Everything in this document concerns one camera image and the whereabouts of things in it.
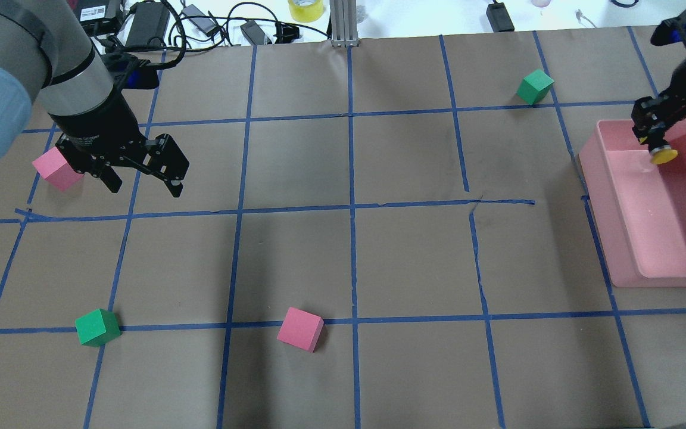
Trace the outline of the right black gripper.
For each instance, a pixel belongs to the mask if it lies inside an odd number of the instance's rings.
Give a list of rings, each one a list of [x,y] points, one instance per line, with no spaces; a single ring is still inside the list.
[[[678,96],[661,94],[646,96],[632,106],[632,133],[639,141],[663,139],[665,133],[686,118],[686,105]]]

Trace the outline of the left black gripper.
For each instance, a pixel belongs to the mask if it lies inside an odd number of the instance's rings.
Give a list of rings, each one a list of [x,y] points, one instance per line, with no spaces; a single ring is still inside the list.
[[[121,90],[113,89],[85,113],[55,115],[54,122],[63,132],[58,144],[63,157],[77,172],[97,176],[110,192],[123,185],[114,167],[128,167],[163,181],[173,198],[182,195],[188,158],[169,134],[147,138],[142,133]]]

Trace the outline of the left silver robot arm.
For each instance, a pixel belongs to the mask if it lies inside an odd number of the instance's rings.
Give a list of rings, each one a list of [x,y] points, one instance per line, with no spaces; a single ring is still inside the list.
[[[142,134],[123,90],[155,89],[158,71],[179,65],[185,53],[153,63],[138,51],[99,54],[65,1],[0,1],[0,158],[39,101],[62,131],[57,149],[75,173],[115,193],[123,183],[115,168],[133,168],[180,197],[188,158],[170,135]]]

